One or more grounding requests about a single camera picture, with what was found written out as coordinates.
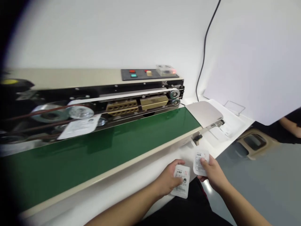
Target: conveyor belt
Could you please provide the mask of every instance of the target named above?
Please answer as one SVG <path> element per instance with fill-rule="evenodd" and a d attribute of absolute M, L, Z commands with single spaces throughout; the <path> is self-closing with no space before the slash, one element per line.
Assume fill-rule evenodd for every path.
<path fill-rule="evenodd" d="M 22 211 L 200 127 L 184 107 L 3 157 Z"/>

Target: person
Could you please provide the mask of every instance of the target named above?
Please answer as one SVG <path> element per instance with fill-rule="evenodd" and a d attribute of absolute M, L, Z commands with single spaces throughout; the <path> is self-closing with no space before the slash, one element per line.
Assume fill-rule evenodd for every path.
<path fill-rule="evenodd" d="M 182 178 L 173 175 L 176 165 L 185 164 L 185 161 L 176 159 L 163 170 L 155 181 L 100 213 L 86 226 L 231 225 L 211 210 L 200 183 L 207 179 L 212 188 L 223 198 L 238 226 L 270 225 L 229 183 L 218 162 L 211 155 L 209 164 L 204 159 L 200 161 L 207 172 L 207 177 L 197 176 L 190 182 L 187 199 L 174 197 L 161 209 L 141 221 L 156 201 L 168 195 L 174 187 L 182 183 Z"/>
<path fill-rule="evenodd" d="M 280 143 L 301 144 L 301 108 L 269 126 L 254 122 L 252 126 Z"/>

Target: stool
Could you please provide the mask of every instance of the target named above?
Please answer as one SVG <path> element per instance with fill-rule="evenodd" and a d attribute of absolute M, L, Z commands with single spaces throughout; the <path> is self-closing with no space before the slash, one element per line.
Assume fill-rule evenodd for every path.
<path fill-rule="evenodd" d="M 260 145 L 252 145 L 247 144 L 246 139 L 251 139 L 250 137 L 255 138 L 260 142 Z M 274 138 L 266 135 L 258 129 L 249 129 L 245 131 L 237 140 L 237 142 L 241 143 L 242 146 L 247 149 L 249 154 L 247 157 L 251 160 L 256 160 L 256 157 L 259 155 L 265 154 L 265 152 L 272 148 L 280 145 L 280 143 Z"/>

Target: white backdrop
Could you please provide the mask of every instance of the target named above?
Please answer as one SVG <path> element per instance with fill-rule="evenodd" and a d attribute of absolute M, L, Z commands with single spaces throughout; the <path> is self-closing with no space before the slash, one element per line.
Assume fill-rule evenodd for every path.
<path fill-rule="evenodd" d="M 204 96 L 242 105 L 265 125 L 301 107 L 300 22 L 300 0 L 221 1 L 207 37 Z"/>
<path fill-rule="evenodd" d="M 8 67 L 154 68 L 169 64 L 195 95 L 217 0 L 43 0 L 25 12 Z"/>

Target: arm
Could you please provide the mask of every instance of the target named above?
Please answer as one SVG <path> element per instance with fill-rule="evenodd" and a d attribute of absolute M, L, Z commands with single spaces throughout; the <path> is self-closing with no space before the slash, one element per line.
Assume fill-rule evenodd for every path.
<path fill-rule="evenodd" d="M 238 226 L 270 226 L 270 223 L 228 182 L 218 162 L 210 155 L 209 164 L 201 159 L 207 177 L 198 176 L 201 182 L 209 183 L 224 200 Z"/>
<path fill-rule="evenodd" d="M 173 177 L 177 164 L 185 164 L 185 161 L 174 160 L 154 182 L 100 213 L 86 226 L 130 226 L 139 222 L 156 201 L 168 195 L 174 187 L 182 183 L 182 178 Z"/>
<path fill-rule="evenodd" d="M 293 134 L 297 138 L 301 138 L 301 128 L 298 127 L 298 125 L 290 120 L 288 120 L 286 117 L 283 117 L 279 120 L 280 125 L 282 125 L 283 128 L 285 128 L 287 131 L 289 131 L 291 134 Z"/>

